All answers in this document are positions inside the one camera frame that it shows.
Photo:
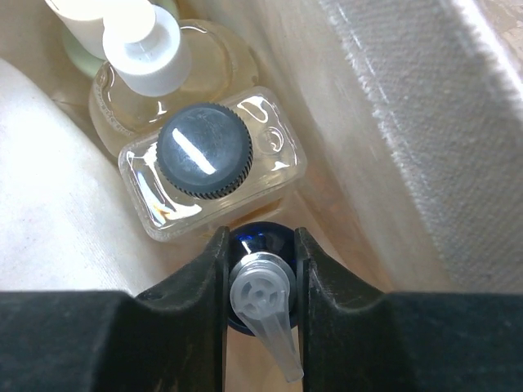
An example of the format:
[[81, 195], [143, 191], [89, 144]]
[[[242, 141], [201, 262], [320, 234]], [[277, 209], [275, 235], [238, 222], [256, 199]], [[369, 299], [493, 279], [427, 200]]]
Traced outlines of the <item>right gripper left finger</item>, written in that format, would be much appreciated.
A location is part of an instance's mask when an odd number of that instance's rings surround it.
[[138, 296], [3, 292], [2, 390], [223, 390], [229, 240]]

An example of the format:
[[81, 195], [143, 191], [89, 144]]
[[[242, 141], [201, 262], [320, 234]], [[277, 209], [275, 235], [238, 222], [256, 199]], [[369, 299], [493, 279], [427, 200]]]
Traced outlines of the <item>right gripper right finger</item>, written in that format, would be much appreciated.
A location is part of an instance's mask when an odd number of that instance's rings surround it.
[[306, 391], [519, 391], [518, 294], [389, 292], [295, 232]]

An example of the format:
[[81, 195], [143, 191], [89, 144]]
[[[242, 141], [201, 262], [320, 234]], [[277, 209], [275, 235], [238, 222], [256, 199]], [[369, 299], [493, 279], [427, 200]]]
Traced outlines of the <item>orange blue pump bottle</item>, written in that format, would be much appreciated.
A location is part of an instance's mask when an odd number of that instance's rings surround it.
[[292, 229], [270, 221], [230, 233], [229, 325], [256, 337], [288, 382], [303, 378], [297, 325], [297, 261]]

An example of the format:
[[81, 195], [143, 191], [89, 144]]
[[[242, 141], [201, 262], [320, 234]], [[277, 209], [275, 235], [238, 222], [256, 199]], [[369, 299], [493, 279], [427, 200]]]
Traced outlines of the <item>clear square bottle black cap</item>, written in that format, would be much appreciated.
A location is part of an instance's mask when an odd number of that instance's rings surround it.
[[179, 110], [124, 146], [118, 168], [145, 232], [174, 243], [281, 199], [307, 159], [276, 94], [253, 87]]

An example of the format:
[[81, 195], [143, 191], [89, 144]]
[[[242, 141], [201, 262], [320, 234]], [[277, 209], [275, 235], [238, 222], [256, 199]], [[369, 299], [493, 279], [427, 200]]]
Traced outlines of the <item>beige canvas bag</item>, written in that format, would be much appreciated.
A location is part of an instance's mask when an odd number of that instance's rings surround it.
[[[508, 1], [192, 1], [241, 36], [309, 169], [271, 219], [384, 293], [522, 298], [522, 60]], [[141, 227], [43, 1], [1, 4], [1, 295], [138, 296], [199, 256]], [[306, 391], [227, 328], [221, 391]]]

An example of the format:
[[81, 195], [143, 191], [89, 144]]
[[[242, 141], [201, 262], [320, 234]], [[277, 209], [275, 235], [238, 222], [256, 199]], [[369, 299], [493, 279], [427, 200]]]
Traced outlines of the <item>yellow bottle white cap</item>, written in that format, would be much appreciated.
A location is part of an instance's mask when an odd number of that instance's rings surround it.
[[177, 110], [218, 102], [257, 85], [250, 46], [216, 22], [177, 20], [148, 1], [119, 1], [103, 17], [106, 61], [93, 80], [89, 113], [118, 156]]

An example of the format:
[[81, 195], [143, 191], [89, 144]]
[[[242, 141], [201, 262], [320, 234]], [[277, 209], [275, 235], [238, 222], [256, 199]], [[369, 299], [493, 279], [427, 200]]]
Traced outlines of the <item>green bottle cream cap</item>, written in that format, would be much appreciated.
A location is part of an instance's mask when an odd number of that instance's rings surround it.
[[147, 96], [174, 91], [190, 72], [190, 50], [176, 18], [148, 1], [49, 1], [84, 55], [74, 65], [93, 79], [107, 61]]

